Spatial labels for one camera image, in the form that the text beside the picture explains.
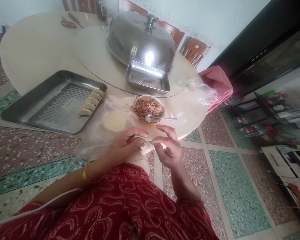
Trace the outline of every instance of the wooden chair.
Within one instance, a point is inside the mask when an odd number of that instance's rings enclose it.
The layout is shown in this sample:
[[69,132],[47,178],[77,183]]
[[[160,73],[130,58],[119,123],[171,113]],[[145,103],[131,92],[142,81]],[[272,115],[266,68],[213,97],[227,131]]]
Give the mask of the wooden chair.
[[184,32],[181,32],[178,28],[170,25],[166,21],[161,21],[157,19],[157,24],[159,24],[161,27],[166,29],[169,34],[171,34],[174,42],[176,43],[176,49],[177,49],[181,40],[183,39]]
[[[71,8],[69,8],[68,2],[71,1]],[[74,12],[86,12],[95,13],[94,1],[93,0],[62,0],[64,10]]]
[[210,50],[205,43],[198,39],[189,37],[187,46],[184,48],[182,55],[195,67],[199,65],[204,56]]
[[139,7],[137,4],[127,0],[119,0],[119,12],[120,11],[130,11],[130,12],[137,12],[142,16],[147,16],[148,11]]

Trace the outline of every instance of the paisley pattern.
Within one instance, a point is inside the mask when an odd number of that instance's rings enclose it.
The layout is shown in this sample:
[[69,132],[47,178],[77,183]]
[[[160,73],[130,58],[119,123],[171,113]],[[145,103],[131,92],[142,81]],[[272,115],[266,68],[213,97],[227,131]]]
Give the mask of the paisley pattern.
[[[17,214],[40,207],[29,203]],[[0,239],[218,239],[203,202],[173,202],[145,171],[124,163],[65,210],[46,207],[0,228]]]

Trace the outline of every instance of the stainless steel steamer lid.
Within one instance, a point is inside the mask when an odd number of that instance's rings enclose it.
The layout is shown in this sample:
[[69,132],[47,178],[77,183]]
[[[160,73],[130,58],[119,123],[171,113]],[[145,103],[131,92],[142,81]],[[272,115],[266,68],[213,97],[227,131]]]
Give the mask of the stainless steel steamer lid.
[[110,24],[106,43],[109,52],[126,66],[133,59],[168,73],[175,42],[156,20],[153,14],[146,18],[135,12],[118,12]]

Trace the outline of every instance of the hand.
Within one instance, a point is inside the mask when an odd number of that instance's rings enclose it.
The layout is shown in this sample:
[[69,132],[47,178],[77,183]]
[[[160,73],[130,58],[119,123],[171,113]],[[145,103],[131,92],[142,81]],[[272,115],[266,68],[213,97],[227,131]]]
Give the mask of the hand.
[[109,169],[127,161],[135,150],[141,150],[140,147],[143,145],[144,139],[132,139],[134,135],[146,137],[147,133],[141,128],[132,127],[122,131],[114,138],[109,150],[103,156],[103,158],[109,163]]
[[[181,146],[177,138],[176,130],[166,125],[157,125],[157,129],[165,132],[168,137],[154,138],[154,148],[162,164],[170,169],[174,168],[181,163]],[[160,143],[165,144],[167,148],[163,149]]]

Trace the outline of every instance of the terrazzo floor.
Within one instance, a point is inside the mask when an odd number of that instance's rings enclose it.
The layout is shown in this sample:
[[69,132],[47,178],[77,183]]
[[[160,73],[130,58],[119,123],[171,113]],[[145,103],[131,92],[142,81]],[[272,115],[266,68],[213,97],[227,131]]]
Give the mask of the terrazzo floor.
[[[0,113],[20,97],[7,80],[0,65]],[[0,121],[0,220],[83,166],[86,161],[74,155],[78,142]],[[279,208],[288,202],[282,199],[259,148],[237,131],[222,107],[180,142],[182,161],[219,239],[300,240],[300,223],[291,209]],[[147,158],[150,180],[175,200],[170,170],[160,164],[154,150]]]

